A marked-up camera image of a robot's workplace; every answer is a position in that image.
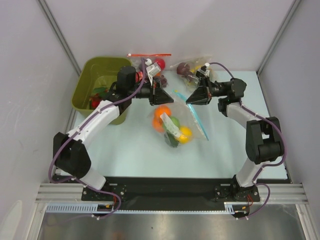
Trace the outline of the clear zip top bag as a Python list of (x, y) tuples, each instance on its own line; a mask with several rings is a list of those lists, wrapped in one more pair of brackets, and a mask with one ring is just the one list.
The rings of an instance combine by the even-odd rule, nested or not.
[(174, 90), (172, 103), (158, 105), (147, 116), (152, 128), (171, 148), (193, 140), (208, 141), (209, 137), (195, 108), (186, 103), (186, 96)]

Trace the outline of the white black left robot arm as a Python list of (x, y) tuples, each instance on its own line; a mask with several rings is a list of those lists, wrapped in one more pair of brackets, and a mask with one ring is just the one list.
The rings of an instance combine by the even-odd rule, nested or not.
[(142, 76), (139, 76), (135, 67), (121, 67), (116, 81), (95, 110), (68, 133), (59, 132), (54, 136), (52, 166), (93, 188), (92, 194), (97, 199), (107, 199), (110, 187), (106, 185), (106, 178), (92, 167), (87, 147), (96, 134), (126, 111), (133, 98), (147, 99), (152, 106), (173, 103), (173, 98), (154, 80), (161, 70), (157, 63), (153, 63), (143, 66)]

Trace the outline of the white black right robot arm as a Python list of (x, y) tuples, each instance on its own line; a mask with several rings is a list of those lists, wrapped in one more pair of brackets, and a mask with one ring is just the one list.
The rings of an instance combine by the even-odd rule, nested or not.
[(277, 158), (285, 158), (286, 147), (277, 117), (263, 117), (242, 103), (247, 84), (239, 78), (226, 82), (212, 82), (200, 77), (195, 91), (186, 100), (192, 105), (207, 105), (218, 98), (218, 110), (244, 127), (247, 159), (241, 170), (233, 176), (230, 195), (242, 201), (254, 189), (264, 168), (276, 167)]

